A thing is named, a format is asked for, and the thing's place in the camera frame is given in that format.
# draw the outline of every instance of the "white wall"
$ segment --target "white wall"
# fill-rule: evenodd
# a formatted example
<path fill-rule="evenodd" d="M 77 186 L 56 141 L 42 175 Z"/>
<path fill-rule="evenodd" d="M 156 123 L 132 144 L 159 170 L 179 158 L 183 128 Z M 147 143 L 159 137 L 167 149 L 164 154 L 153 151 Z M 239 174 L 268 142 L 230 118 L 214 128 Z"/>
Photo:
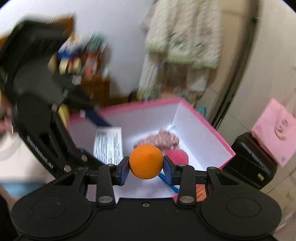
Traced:
<path fill-rule="evenodd" d="M 111 96 L 137 88 L 144 59 L 145 34 L 140 29 L 153 0 L 10 0 L 0 9 L 0 35 L 30 15 L 75 13 L 78 33 L 103 32 L 111 48 Z"/>
<path fill-rule="evenodd" d="M 282 0 L 261 1 L 261 20 L 249 64 L 218 132 L 231 145 L 249 131 L 271 97 L 281 102 L 296 87 L 296 13 Z M 293 109 L 296 98 L 288 106 Z M 263 188 L 282 209 L 296 202 L 296 155 Z"/>

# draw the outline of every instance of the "pink round object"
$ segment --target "pink round object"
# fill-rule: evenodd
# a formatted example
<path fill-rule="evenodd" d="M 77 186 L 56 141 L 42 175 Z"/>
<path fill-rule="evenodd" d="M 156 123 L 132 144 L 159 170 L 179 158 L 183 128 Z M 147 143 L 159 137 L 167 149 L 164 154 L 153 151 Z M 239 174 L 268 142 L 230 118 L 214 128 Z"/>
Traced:
<path fill-rule="evenodd" d="M 168 156 L 175 165 L 189 163 L 189 157 L 187 153 L 183 150 L 166 150 L 165 156 Z"/>

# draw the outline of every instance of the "teal strap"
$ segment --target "teal strap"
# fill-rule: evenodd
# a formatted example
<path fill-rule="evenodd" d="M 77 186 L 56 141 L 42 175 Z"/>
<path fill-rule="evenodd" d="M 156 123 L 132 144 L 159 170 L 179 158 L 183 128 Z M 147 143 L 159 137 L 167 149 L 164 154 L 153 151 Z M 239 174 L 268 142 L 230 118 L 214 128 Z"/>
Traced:
<path fill-rule="evenodd" d="M 199 113 L 201 113 L 202 110 L 204 110 L 203 117 L 206 118 L 206 116 L 207 116 L 207 109 L 206 109 L 206 107 L 205 107 L 204 105 L 201 106 L 197 111 L 198 111 Z"/>

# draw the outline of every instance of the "black bag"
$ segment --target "black bag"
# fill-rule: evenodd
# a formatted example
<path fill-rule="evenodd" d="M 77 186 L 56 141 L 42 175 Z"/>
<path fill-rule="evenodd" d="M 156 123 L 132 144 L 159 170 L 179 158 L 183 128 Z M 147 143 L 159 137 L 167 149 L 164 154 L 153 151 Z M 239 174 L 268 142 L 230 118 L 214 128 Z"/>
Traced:
<path fill-rule="evenodd" d="M 224 171 L 257 189 L 263 188 L 273 179 L 277 164 L 250 132 L 238 136 L 231 148 L 236 155 L 223 168 Z"/>

